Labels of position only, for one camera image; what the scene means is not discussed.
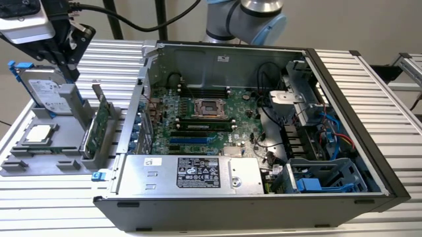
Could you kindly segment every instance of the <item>processor chip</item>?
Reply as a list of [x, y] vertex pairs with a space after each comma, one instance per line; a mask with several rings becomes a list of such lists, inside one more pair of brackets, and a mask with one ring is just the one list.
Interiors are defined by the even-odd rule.
[[35, 125], [27, 135], [26, 142], [43, 142], [47, 140], [53, 127], [50, 125]]

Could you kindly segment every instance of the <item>cpu socket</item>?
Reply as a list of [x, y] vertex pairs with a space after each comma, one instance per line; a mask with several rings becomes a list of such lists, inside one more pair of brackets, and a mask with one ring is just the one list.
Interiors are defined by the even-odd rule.
[[225, 114], [225, 104], [226, 102], [221, 99], [197, 99], [196, 104], [196, 114], [194, 117], [208, 118], [208, 119], [226, 119]]

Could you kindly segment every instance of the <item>aluminum profile table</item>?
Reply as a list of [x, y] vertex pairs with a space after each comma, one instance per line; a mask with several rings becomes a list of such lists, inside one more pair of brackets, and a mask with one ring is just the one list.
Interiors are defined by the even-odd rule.
[[400, 66], [419, 86], [422, 87], [422, 54], [400, 53], [392, 65]]
[[[78, 87], [98, 103], [91, 82], [101, 80], [109, 101], [128, 109], [142, 60], [141, 41], [99, 41], [89, 47], [79, 65]], [[372, 74], [367, 63], [348, 51], [319, 51], [355, 110], [380, 145], [412, 195], [412, 200], [384, 213], [367, 213], [337, 228], [245, 230], [213, 232], [153, 232], [154, 236], [422, 236], [422, 144], [403, 103]], [[31, 119], [30, 106], [13, 125], [0, 147]], [[401, 139], [392, 140], [392, 134]], [[108, 183], [93, 183], [90, 175], [0, 177], [0, 235], [6, 236], [148, 236], [125, 233], [93, 204]]]

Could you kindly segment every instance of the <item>white sticker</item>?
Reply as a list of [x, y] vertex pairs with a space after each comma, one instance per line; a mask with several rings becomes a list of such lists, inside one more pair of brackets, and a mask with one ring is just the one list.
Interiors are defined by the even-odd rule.
[[229, 63], [229, 60], [230, 60], [230, 57], [228, 57], [228, 56], [220, 56], [220, 57], [217, 58], [217, 61], [218, 61], [218, 62], [224, 62], [224, 63]]
[[145, 166], [160, 166], [162, 164], [162, 158], [146, 158]]
[[57, 114], [70, 114], [71, 108], [65, 98], [59, 95], [61, 87], [51, 80], [30, 80], [31, 87], [46, 107]]

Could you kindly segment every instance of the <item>warning label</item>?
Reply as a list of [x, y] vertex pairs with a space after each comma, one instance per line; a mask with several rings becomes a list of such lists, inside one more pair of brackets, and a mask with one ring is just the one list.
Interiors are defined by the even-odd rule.
[[180, 158], [180, 188], [221, 188], [218, 158]]

